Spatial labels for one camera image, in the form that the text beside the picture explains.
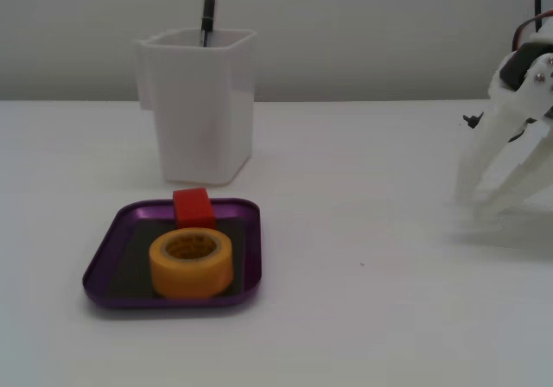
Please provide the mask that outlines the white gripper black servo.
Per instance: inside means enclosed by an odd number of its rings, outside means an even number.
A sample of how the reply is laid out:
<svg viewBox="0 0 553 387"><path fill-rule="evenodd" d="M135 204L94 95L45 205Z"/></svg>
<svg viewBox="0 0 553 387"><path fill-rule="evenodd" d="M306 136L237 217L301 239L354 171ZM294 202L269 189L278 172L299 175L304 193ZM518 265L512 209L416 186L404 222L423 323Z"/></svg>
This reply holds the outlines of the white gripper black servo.
<svg viewBox="0 0 553 387"><path fill-rule="evenodd" d="M508 54L493 75L491 107L483 114L474 139L463 151L454 200L474 213L500 213L522 204L552 185L552 131L491 192L477 188L509 140L527 129L526 121L552 119L552 40L531 38Z"/></svg>

